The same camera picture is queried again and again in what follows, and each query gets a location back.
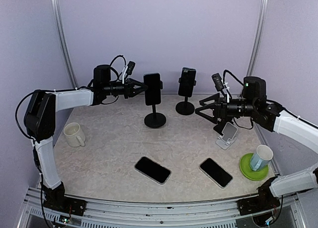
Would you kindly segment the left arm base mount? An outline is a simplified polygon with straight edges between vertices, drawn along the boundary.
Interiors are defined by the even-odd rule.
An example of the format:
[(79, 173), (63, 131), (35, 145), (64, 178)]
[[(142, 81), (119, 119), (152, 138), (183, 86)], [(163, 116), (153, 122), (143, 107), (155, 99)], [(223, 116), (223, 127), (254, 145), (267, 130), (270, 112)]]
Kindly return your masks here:
[(71, 197), (46, 198), (43, 204), (45, 208), (81, 217), (84, 215), (86, 205), (85, 200)]

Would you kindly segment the black round-base phone stand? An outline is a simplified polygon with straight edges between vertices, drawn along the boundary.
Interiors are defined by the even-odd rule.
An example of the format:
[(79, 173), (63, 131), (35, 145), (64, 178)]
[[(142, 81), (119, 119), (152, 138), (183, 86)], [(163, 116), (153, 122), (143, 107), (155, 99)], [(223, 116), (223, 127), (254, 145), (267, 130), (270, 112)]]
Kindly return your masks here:
[(194, 105), (188, 101), (189, 97), (184, 97), (184, 101), (177, 103), (175, 110), (181, 115), (191, 115), (194, 113)]

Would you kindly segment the blue-edged black phone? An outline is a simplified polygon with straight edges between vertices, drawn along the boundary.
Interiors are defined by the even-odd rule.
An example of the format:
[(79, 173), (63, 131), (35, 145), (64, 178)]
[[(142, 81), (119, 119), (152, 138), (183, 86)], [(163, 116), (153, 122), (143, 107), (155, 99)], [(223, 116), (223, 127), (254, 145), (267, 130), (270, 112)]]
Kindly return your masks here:
[(183, 67), (181, 77), (179, 78), (178, 95), (183, 97), (191, 97), (193, 88), (196, 85), (196, 70)]

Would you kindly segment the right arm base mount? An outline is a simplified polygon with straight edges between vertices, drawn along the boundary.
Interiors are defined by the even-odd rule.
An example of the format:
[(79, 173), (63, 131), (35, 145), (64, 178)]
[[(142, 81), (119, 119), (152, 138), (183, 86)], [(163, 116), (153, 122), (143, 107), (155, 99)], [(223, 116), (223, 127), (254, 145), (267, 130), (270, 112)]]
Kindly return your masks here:
[(250, 215), (266, 210), (273, 209), (275, 206), (280, 206), (280, 200), (275, 197), (262, 197), (262, 196), (255, 196), (245, 199), (239, 199), (237, 201), (239, 214), (241, 216)]

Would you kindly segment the black folding phone stand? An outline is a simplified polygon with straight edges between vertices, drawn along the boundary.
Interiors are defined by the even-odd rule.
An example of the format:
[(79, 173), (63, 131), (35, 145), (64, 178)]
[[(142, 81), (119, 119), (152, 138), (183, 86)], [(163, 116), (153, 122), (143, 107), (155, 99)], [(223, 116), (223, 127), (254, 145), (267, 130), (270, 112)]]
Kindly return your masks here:
[(219, 135), (223, 135), (223, 129), (225, 127), (225, 123), (219, 123), (213, 127), (214, 131), (216, 131)]

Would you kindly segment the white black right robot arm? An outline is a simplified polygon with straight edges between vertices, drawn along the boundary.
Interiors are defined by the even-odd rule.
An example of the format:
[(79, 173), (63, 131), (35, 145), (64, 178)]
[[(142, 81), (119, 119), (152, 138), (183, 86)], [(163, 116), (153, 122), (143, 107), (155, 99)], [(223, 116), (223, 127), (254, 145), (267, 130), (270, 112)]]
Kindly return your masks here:
[[(219, 133), (233, 118), (249, 117), (252, 122), (270, 132), (289, 137), (314, 152), (318, 151), (318, 127), (288, 111), (280, 103), (267, 99), (265, 80), (246, 76), (241, 82), (241, 98), (231, 98), (229, 94), (224, 94), (224, 77), (214, 74), (212, 80), (218, 93), (200, 100), (200, 107), (195, 109), (195, 113), (214, 123), (215, 131)], [(254, 206), (259, 210), (265, 210), (272, 204), (274, 197), (317, 188), (318, 165), (270, 178), (264, 186), (269, 191), (263, 191), (254, 199)]]

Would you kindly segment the teal-edged black phone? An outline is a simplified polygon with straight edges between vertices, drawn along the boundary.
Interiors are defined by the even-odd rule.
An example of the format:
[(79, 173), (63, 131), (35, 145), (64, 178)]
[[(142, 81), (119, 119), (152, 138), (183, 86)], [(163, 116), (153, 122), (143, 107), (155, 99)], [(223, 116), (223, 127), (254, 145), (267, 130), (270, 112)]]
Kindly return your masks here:
[(145, 91), (145, 104), (147, 106), (161, 103), (161, 80), (159, 73), (145, 74), (144, 84), (148, 87)]

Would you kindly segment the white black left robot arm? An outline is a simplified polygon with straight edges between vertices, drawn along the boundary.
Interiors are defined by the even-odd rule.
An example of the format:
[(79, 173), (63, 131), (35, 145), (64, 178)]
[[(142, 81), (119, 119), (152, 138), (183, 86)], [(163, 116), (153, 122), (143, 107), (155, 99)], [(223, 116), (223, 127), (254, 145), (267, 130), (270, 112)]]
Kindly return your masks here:
[(135, 64), (129, 62), (122, 73), (116, 73), (116, 78), (111, 79), (115, 69), (110, 65), (98, 65), (93, 69), (93, 78), (87, 86), (62, 90), (37, 89), (31, 93), (24, 125), (46, 188), (54, 190), (62, 184), (53, 152), (58, 112), (101, 105), (108, 96), (128, 99), (145, 92), (147, 85), (130, 77), (134, 67)]

